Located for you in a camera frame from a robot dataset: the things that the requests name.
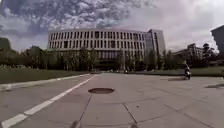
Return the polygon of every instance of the scooter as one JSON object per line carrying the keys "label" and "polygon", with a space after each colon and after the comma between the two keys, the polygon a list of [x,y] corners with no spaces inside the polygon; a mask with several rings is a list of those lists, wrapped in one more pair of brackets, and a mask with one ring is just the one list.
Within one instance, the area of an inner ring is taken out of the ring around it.
{"label": "scooter", "polygon": [[186,80],[190,80],[191,79],[191,72],[190,72],[190,69],[186,69],[185,71],[185,79]]}

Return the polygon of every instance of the building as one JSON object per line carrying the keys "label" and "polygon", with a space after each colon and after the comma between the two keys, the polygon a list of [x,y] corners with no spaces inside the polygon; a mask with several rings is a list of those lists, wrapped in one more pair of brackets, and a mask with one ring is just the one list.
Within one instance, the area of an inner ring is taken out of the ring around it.
{"label": "building", "polygon": [[119,52],[134,57],[154,50],[161,54],[165,50],[165,41],[161,30],[151,29],[148,32],[116,29],[67,29],[52,30],[48,35],[48,51],[78,52],[82,47],[94,48],[100,59],[101,67],[112,64]]}
{"label": "building", "polygon": [[211,33],[218,46],[219,55],[224,57],[224,25],[213,29]]}
{"label": "building", "polygon": [[187,49],[173,53],[174,56],[178,56],[182,59],[189,59],[191,56],[197,57],[198,59],[203,58],[203,48],[196,47],[196,44],[190,44]]}

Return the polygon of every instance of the grass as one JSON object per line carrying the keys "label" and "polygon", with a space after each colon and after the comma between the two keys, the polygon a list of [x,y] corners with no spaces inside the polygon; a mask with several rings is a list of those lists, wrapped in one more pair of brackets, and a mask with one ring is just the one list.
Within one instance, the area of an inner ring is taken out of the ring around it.
{"label": "grass", "polygon": [[[224,76],[224,67],[208,67],[191,69],[192,76],[208,76],[222,77]],[[180,76],[184,75],[183,69],[178,70],[158,70],[155,72],[129,72],[129,74],[145,74],[145,75],[164,75],[164,76]]]}
{"label": "grass", "polygon": [[62,70],[37,70],[30,68],[0,68],[0,84],[47,80],[59,77],[81,75],[86,72]]}

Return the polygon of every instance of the white building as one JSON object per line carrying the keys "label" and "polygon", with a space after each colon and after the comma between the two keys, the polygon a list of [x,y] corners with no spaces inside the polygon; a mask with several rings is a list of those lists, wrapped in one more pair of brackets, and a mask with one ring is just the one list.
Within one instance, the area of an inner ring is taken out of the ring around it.
{"label": "white building", "polygon": [[60,52],[79,51],[82,47],[94,48],[101,60],[115,59],[119,51],[143,59],[144,52],[154,50],[161,54],[165,41],[161,30],[148,32],[116,29],[67,29],[52,30],[48,35],[48,50]]}

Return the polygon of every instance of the road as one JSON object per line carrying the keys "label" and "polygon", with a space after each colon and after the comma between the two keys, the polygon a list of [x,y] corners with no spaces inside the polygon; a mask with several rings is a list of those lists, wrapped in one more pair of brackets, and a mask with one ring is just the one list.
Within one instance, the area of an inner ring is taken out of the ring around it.
{"label": "road", "polygon": [[[221,78],[97,74],[0,92],[0,121],[12,128],[223,128]],[[112,88],[93,94],[92,88]]]}

